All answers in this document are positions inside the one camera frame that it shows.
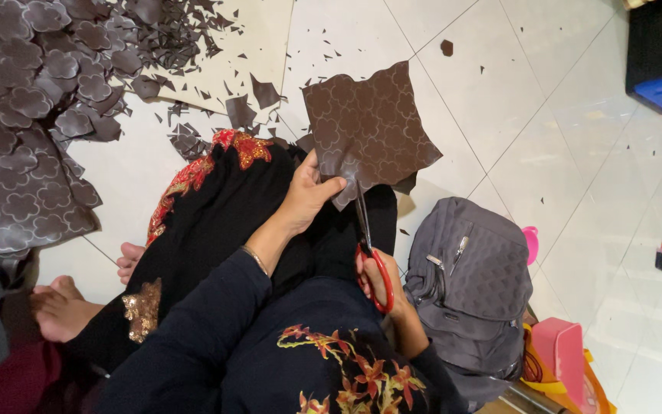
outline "red scissors handle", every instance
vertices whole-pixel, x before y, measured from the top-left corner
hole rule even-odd
[[[362,261],[368,259],[367,255],[364,254],[364,252],[362,251],[362,247],[357,245],[357,252],[355,256],[360,256],[360,255],[362,256]],[[372,300],[374,302],[374,306],[376,306],[377,310],[384,315],[392,311],[392,306],[394,305],[394,301],[395,301],[395,294],[392,291],[392,281],[390,280],[390,274],[387,273],[385,262],[382,261],[380,254],[376,250],[372,250],[372,258],[377,263],[377,268],[380,270],[380,273],[382,274],[382,280],[385,282],[385,291],[387,292],[387,304],[385,306],[382,306],[380,302],[377,300],[377,297],[374,295],[374,286],[372,284],[372,281],[369,281],[369,290],[372,294]],[[359,284],[359,287],[364,289],[364,286],[362,284],[362,278],[360,277],[360,275],[357,275],[357,283]]]

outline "pink plastic object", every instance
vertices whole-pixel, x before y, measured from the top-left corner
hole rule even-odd
[[[528,266],[532,265],[538,256],[538,229],[528,226],[522,229],[525,241],[528,242]]]
[[[533,347],[576,406],[584,401],[584,348],[581,325],[549,317],[533,326]]]

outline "foot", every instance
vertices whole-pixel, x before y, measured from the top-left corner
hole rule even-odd
[[[129,278],[132,277],[134,268],[137,266],[137,262],[140,261],[140,258],[144,253],[145,248],[142,246],[133,245],[126,241],[121,244],[121,254],[123,254],[124,257],[116,259],[116,265],[119,267],[116,274],[119,276],[119,280],[122,284],[129,283]]]
[[[70,276],[59,276],[50,286],[34,287],[29,299],[40,333],[59,343],[75,338],[104,307],[85,301]]]

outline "black dress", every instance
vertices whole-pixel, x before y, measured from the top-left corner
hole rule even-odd
[[[280,146],[224,131],[202,177],[179,174],[124,295],[67,344],[113,371],[97,412],[465,412],[432,346],[408,362],[385,339],[354,280],[353,206],[327,203],[271,279],[237,251],[293,171]],[[372,243],[391,254],[394,193],[365,200]]]

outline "scissors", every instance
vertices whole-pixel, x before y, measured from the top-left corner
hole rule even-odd
[[[390,281],[390,275],[387,272],[385,262],[382,261],[380,254],[372,249],[372,237],[369,234],[369,219],[367,217],[367,205],[364,202],[364,196],[362,194],[362,187],[357,181],[357,199],[354,201],[357,206],[357,218],[359,219],[359,228],[361,229],[361,235],[359,237],[359,244],[357,245],[357,252],[354,254],[354,260],[358,256],[362,256],[362,261],[371,257],[377,263],[377,268],[382,274],[382,280],[385,282],[385,291],[387,292],[387,304],[382,306],[377,300],[377,297],[374,295],[374,287],[372,283],[369,284],[369,289],[371,290],[372,300],[374,306],[377,307],[382,314],[390,313],[392,310],[393,302],[395,295],[392,292],[392,282]],[[359,287],[364,289],[364,284],[362,283],[361,274],[357,274],[357,283]]]

